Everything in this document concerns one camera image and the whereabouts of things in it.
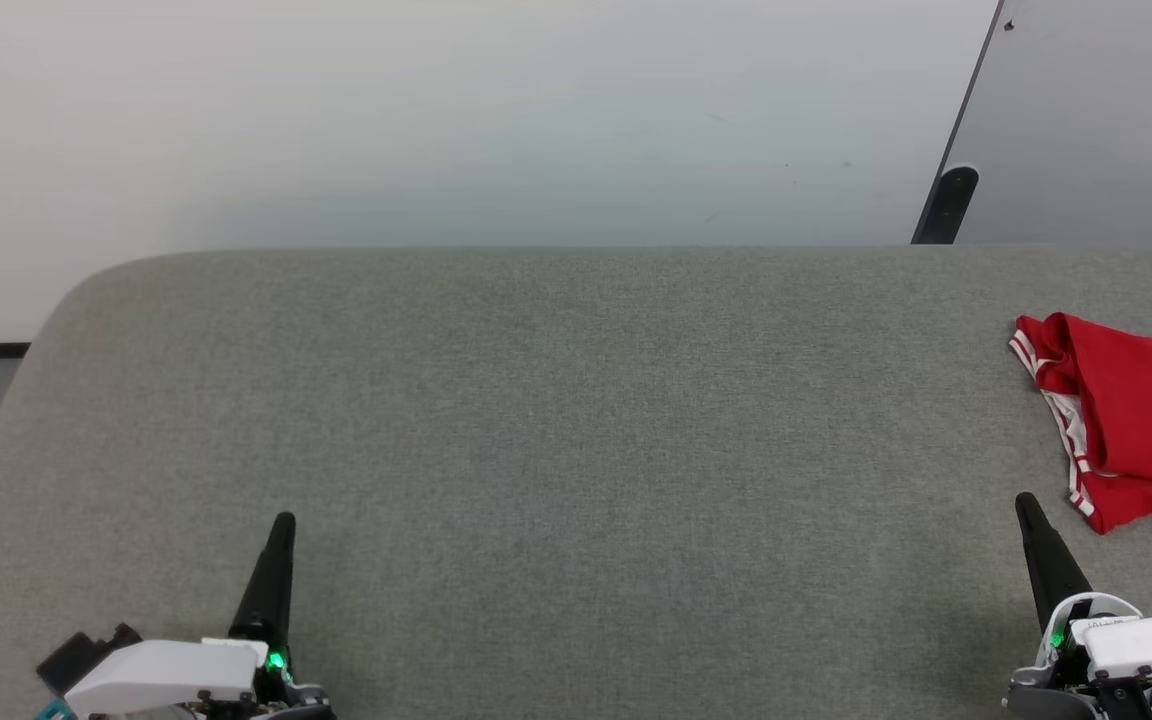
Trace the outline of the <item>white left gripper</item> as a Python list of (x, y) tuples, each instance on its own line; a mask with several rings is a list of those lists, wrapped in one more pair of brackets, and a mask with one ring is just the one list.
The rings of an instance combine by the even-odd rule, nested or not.
[(279, 511), (228, 639), (141, 641), (119, 647), (63, 692), (76, 719), (334, 719), (321, 685), (293, 682), (287, 647), (293, 511)]

